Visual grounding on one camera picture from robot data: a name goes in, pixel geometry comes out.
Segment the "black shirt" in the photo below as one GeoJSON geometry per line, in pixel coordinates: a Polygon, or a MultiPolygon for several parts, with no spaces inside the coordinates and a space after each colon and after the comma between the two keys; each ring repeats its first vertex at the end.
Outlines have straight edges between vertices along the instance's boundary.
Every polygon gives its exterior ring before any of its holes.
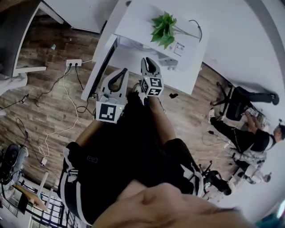
{"type": "Polygon", "coordinates": [[[275,138],[273,135],[269,134],[268,132],[262,131],[257,129],[255,136],[254,136],[254,144],[251,147],[251,150],[256,152],[263,152],[267,148],[270,138],[273,140],[272,146],[276,143],[275,138]]]}

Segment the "black cable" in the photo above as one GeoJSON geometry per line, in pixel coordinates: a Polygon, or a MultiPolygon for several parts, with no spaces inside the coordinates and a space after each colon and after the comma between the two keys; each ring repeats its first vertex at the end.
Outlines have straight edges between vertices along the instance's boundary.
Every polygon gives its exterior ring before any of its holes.
{"type": "Polygon", "coordinates": [[[71,66],[69,66],[68,71],[67,71],[63,76],[59,77],[59,78],[54,82],[54,84],[53,84],[52,88],[49,90],[49,92],[41,93],[40,96],[38,96],[38,97],[36,97],[36,98],[30,98],[31,100],[37,101],[37,103],[36,103],[36,106],[37,106],[37,107],[40,107],[40,106],[39,106],[39,99],[41,98],[41,96],[44,95],[44,94],[49,94],[49,93],[53,90],[55,84],[57,84],[65,75],[67,75],[67,73],[70,71],[70,68],[71,68],[71,66]]]}
{"type": "MultiPolygon", "coordinates": [[[[14,172],[11,176],[13,176],[13,175],[14,175],[15,173],[17,173],[17,172],[22,173],[21,170],[18,170],[18,171],[16,171],[16,172],[14,172]]],[[[15,189],[14,192],[13,192],[13,193],[11,194],[11,196],[7,199],[6,196],[5,196],[5,192],[6,192],[6,191],[9,191],[9,189],[7,189],[7,190],[4,191],[3,184],[1,183],[1,185],[2,185],[2,194],[3,194],[2,196],[4,197],[4,199],[6,199],[6,200],[11,199],[11,197],[15,194],[15,191],[16,191],[17,189],[14,187],[14,189],[15,189]]]]}
{"type": "MultiPolygon", "coordinates": [[[[82,86],[82,83],[81,83],[81,81],[80,81],[80,79],[79,79],[79,75],[78,75],[78,73],[77,73],[77,68],[76,68],[76,67],[77,67],[77,66],[75,66],[75,71],[76,71],[76,74],[77,74],[77,79],[78,79],[78,81],[79,81],[79,83],[80,83],[80,86],[81,86],[82,90],[84,90],[84,89],[83,89],[83,86],[82,86]]],[[[87,105],[86,105],[86,106],[78,106],[78,107],[76,108],[77,112],[78,112],[78,113],[85,113],[86,111],[88,111],[92,116],[95,116],[95,114],[96,114],[96,109],[94,109],[94,111],[91,112],[91,111],[88,109],[88,105],[89,105],[89,102],[88,102],[88,100],[87,100],[87,105]],[[78,108],[84,108],[84,111],[78,111],[78,108]]]]}
{"type": "Polygon", "coordinates": [[[200,43],[200,41],[201,41],[201,39],[202,39],[202,36],[203,36],[201,26],[199,25],[199,23],[198,23],[196,20],[189,20],[189,22],[190,22],[190,21],[194,21],[194,22],[196,22],[197,25],[198,25],[198,29],[200,30],[200,33],[201,33],[200,40],[199,40],[199,43],[200,43]]]}
{"type": "MultiPolygon", "coordinates": [[[[30,143],[28,132],[27,132],[27,130],[26,130],[26,128],[25,128],[25,126],[24,126],[24,124],[23,124],[23,122],[21,121],[20,118],[17,118],[17,119],[16,119],[16,124],[18,125],[18,128],[20,129],[20,131],[21,131],[21,132],[23,133],[23,135],[25,136],[25,138],[26,138],[27,142],[29,143],[31,149],[33,150],[33,152],[34,152],[34,154],[35,154],[35,156],[36,156],[36,158],[37,158],[39,164],[42,165],[42,164],[41,164],[41,161],[40,161],[39,158],[37,157],[37,153],[35,152],[33,146],[32,146],[31,143],[30,143]],[[19,121],[21,122],[21,124],[23,125],[24,132],[22,131],[22,129],[21,129],[19,123],[17,122],[18,120],[19,120],[19,121]]],[[[56,178],[60,179],[52,170],[50,170],[49,168],[47,168],[45,165],[42,165],[42,166],[43,166],[44,168],[46,168],[47,170],[51,171],[51,172],[56,176],[56,178]]]]}
{"type": "Polygon", "coordinates": [[[88,105],[89,105],[89,102],[87,101],[87,105],[86,105],[86,106],[78,106],[78,107],[76,108],[77,112],[78,112],[78,113],[85,113],[86,110],[87,110],[92,116],[95,116],[95,114],[96,114],[96,109],[94,109],[94,111],[91,112],[91,111],[88,109],[88,105]],[[84,109],[84,111],[78,111],[78,108],[85,108],[85,109],[84,109]]]}
{"type": "Polygon", "coordinates": [[[78,76],[76,67],[77,67],[77,66],[75,66],[75,71],[76,71],[76,74],[77,74],[77,79],[78,79],[78,81],[79,81],[79,83],[80,83],[80,85],[81,85],[82,90],[84,90],[84,89],[83,89],[83,86],[82,86],[82,84],[81,84],[81,81],[80,81],[80,79],[79,79],[79,76],[78,76]]]}
{"type": "Polygon", "coordinates": [[[15,102],[15,103],[13,103],[13,104],[7,106],[7,107],[1,108],[0,111],[1,111],[1,110],[4,110],[4,109],[7,109],[8,107],[11,107],[12,105],[15,105],[15,104],[17,104],[17,103],[20,103],[21,101],[22,101],[22,100],[20,100],[20,101],[18,101],[18,102],[15,102]]]}
{"type": "Polygon", "coordinates": [[[224,142],[225,142],[225,143],[228,143],[228,141],[226,141],[226,140],[220,138],[218,135],[214,134],[214,132],[212,132],[212,131],[210,131],[210,130],[204,132],[203,135],[202,135],[202,143],[203,143],[205,146],[208,146],[208,147],[209,147],[209,146],[216,145],[216,144],[221,144],[221,143],[224,143],[224,142]],[[205,136],[206,133],[209,133],[209,134],[211,134],[211,135],[216,136],[218,139],[223,140],[223,142],[216,142],[216,143],[213,143],[213,144],[205,144],[205,142],[204,142],[204,136],[205,136]]]}

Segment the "electrical outlet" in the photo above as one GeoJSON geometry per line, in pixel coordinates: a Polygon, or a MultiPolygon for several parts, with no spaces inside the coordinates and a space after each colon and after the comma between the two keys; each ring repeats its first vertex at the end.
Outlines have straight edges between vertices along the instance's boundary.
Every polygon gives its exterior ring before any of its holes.
{"type": "Polygon", "coordinates": [[[66,60],[66,66],[69,66],[70,64],[72,64],[71,66],[75,66],[75,64],[77,64],[77,66],[81,66],[82,65],[82,59],[68,59],[68,60],[66,60]]]}
{"type": "Polygon", "coordinates": [[[47,159],[43,158],[42,161],[41,161],[41,164],[42,164],[43,166],[45,166],[47,161],[48,161],[47,159]]]}

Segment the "hand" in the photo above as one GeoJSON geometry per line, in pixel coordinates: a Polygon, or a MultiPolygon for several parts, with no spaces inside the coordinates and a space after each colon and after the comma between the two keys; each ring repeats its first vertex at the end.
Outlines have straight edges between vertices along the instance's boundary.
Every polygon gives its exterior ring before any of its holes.
{"type": "Polygon", "coordinates": [[[247,117],[250,116],[250,113],[248,111],[245,111],[244,113],[247,117]]]}

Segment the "white power strip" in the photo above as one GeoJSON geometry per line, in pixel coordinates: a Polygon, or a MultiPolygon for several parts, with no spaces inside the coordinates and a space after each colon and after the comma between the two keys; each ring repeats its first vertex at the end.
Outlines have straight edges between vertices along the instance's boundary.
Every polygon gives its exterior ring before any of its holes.
{"type": "Polygon", "coordinates": [[[75,66],[75,64],[77,64],[77,66],[81,66],[82,65],[82,59],[68,59],[66,60],[66,66],[75,66]]]}

